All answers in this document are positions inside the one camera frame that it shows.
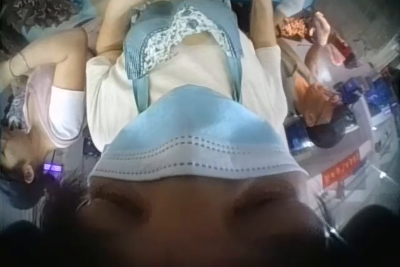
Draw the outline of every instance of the bracelet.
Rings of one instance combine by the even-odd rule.
[[[22,57],[22,60],[24,61],[25,67],[26,67],[26,71],[31,70],[31,68],[29,67],[28,63],[26,62],[25,57],[23,56],[23,53],[18,51],[18,54]]]
[[[26,71],[31,70],[31,68],[29,67],[28,63],[26,62],[26,59],[25,59],[24,55],[22,54],[22,52],[18,51],[18,54],[22,57],[22,60],[24,61],[24,64],[25,64],[25,67],[26,67]],[[11,58],[11,59],[9,60],[9,62],[8,62],[8,70],[10,70],[10,73],[11,73],[11,75],[12,75],[14,78],[17,78],[18,76],[16,76],[16,75],[13,73],[13,69],[11,68],[11,61],[12,61],[12,60],[13,60],[13,58]]]
[[[12,69],[11,69],[11,60],[12,58],[8,61],[8,70],[10,70],[11,75],[16,78],[17,76],[15,76],[15,74],[13,73]]]

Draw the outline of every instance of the white long-sleeve shirt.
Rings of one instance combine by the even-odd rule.
[[[254,50],[242,32],[240,37],[244,52],[242,104],[269,122],[287,145],[283,122],[288,105],[282,86],[281,50],[279,46]],[[196,45],[182,43],[172,59],[151,71],[151,103],[186,84],[204,86],[231,98],[225,54],[207,34],[202,34],[200,40],[201,44]],[[87,122],[94,145],[103,151],[138,115],[132,82],[126,75],[123,55],[116,64],[101,56],[90,59],[86,77]]]

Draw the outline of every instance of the blue surgical mask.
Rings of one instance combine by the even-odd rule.
[[[89,177],[248,179],[293,171],[306,174],[268,122],[213,90],[188,85],[125,126]]]

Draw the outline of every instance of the red sign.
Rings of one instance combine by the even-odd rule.
[[[360,161],[360,153],[357,150],[349,155],[346,159],[340,161],[335,166],[323,172],[322,185],[324,188],[348,178],[350,175],[352,175],[353,171],[357,169]]]

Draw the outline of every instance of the white sleeve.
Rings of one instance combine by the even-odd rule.
[[[84,122],[85,92],[51,87],[49,120],[59,139],[76,138]]]
[[[288,102],[282,84],[281,48],[278,45],[259,48],[256,50],[256,55],[267,79],[271,109],[274,110],[271,114],[272,126],[280,128],[288,115]]]
[[[100,152],[132,120],[136,107],[123,58],[122,55],[116,64],[111,64],[98,56],[86,63],[87,125]]]

